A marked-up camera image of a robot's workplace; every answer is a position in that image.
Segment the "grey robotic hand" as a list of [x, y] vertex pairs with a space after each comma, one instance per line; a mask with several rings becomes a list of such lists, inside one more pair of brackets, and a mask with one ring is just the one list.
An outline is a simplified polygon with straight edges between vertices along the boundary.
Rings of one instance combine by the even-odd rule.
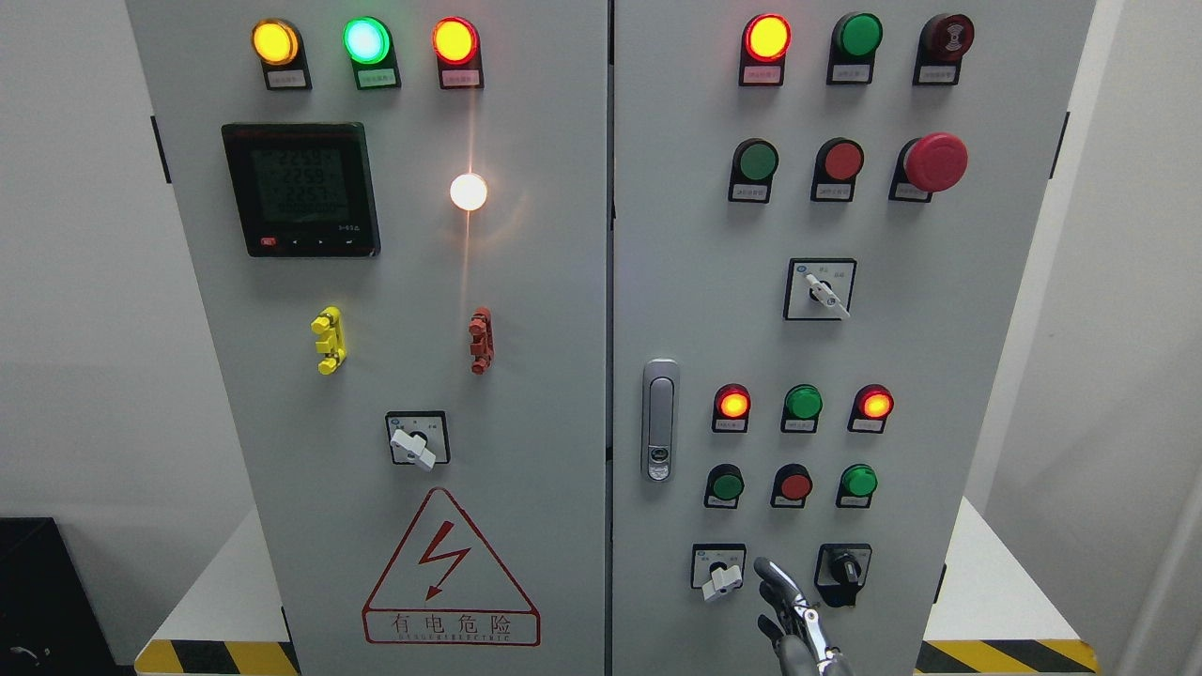
[[766, 557], [754, 561], [758, 587], [776, 621], [757, 617], [757, 625], [772, 644], [783, 675], [853, 675], [847, 657], [825, 636], [823, 622], [795, 579]]

